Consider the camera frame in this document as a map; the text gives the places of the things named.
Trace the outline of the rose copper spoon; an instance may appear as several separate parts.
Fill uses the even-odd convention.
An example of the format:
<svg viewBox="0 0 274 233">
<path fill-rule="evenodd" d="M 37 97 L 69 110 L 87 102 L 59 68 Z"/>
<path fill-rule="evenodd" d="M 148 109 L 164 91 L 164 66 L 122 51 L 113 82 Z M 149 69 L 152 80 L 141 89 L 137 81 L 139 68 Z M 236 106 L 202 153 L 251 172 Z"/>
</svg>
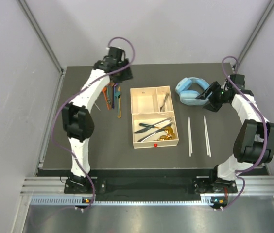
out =
<svg viewBox="0 0 274 233">
<path fill-rule="evenodd" d="M 110 108 L 112 108 L 112 97 L 113 97 L 112 86 L 113 86 L 112 82 L 110 82 L 107 86 L 107 97 L 108 97 L 108 103 L 109 103 Z"/>
</svg>

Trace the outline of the teal silicone spoon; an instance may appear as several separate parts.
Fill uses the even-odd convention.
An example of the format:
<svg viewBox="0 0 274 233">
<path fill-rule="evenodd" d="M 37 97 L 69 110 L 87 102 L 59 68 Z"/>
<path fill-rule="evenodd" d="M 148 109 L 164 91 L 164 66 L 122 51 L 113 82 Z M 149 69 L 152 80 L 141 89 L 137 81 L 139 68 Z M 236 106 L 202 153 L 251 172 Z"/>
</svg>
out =
<svg viewBox="0 0 274 233">
<path fill-rule="evenodd" d="M 115 89 L 115 101 L 114 101 L 114 106 L 115 106 L 115 103 L 116 103 L 116 98 L 117 98 L 117 95 L 116 95 L 116 89 Z"/>
</svg>

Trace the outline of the ornate gold spoon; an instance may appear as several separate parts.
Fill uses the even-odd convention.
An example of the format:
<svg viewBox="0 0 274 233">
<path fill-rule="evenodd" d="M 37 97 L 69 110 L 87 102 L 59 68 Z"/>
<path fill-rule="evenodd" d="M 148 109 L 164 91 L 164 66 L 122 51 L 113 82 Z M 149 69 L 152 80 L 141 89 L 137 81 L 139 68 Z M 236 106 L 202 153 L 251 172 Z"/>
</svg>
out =
<svg viewBox="0 0 274 233">
<path fill-rule="evenodd" d="M 157 141 L 165 141 L 165 140 L 175 140 L 176 135 L 175 134 L 168 134 L 168 135 L 162 135 L 160 136 Z"/>
</svg>

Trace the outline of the plain gold spoon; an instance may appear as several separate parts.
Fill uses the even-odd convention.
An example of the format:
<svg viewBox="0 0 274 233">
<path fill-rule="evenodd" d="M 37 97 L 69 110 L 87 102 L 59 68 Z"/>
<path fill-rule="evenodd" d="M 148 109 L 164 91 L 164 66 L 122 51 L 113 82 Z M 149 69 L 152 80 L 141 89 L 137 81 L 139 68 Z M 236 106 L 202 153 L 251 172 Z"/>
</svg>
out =
<svg viewBox="0 0 274 233">
<path fill-rule="evenodd" d="M 167 133 L 167 134 L 173 134 L 173 128 L 170 126 L 164 127 L 163 130 Z"/>
</svg>

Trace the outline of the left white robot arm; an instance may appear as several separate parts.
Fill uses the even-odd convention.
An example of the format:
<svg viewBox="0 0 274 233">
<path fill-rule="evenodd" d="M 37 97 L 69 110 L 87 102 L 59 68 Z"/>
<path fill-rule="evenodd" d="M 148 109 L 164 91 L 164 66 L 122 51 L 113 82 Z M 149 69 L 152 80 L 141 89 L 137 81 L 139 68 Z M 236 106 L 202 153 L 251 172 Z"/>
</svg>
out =
<svg viewBox="0 0 274 233">
<path fill-rule="evenodd" d="M 99 94 L 110 82 L 120 83 L 133 78 L 129 67 L 118 71 L 128 64 L 129 59 L 125 57 L 123 49 L 110 47 L 108 54 L 94 64 L 83 86 L 85 91 L 75 96 L 61 111 L 63 128 L 73 153 L 69 179 L 80 192 L 87 192 L 92 186 L 91 179 L 86 177 L 90 171 L 89 139 L 94 131 L 90 111 Z"/>
</svg>

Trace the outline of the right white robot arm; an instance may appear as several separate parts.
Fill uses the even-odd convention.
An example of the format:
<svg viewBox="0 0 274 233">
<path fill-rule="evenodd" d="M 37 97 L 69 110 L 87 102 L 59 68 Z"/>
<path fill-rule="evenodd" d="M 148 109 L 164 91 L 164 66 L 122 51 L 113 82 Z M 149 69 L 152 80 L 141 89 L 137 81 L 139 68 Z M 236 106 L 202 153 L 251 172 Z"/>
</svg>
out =
<svg viewBox="0 0 274 233">
<path fill-rule="evenodd" d="M 198 100 L 207 100 L 205 109 L 217 112 L 229 103 L 237 112 L 242 127 L 233 146 L 233 154 L 214 167 L 208 180 L 209 188 L 220 192 L 231 186 L 237 175 L 249 172 L 263 163 L 269 163 L 274 155 L 274 123 L 270 123 L 258 109 L 254 94 L 245 88 L 243 75 L 232 74 L 221 86 L 210 84 Z"/>
</svg>

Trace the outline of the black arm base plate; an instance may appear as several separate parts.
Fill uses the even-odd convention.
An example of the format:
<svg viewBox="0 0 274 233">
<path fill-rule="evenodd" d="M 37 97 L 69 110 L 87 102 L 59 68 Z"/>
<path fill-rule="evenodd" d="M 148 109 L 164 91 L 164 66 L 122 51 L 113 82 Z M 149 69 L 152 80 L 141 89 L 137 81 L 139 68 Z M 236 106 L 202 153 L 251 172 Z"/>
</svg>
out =
<svg viewBox="0 0 274 233">
<path fill-rule="evenodd" d="M 189 176 L 146 176 L 146 177 L 99 177 L 93 180 L 96 195 L 124 196 L 164 195 L 164 194 L 204 194 L 237 192 L 236 183 L 212 184 L 208 178 L 192 178 Z"/>
</svg>

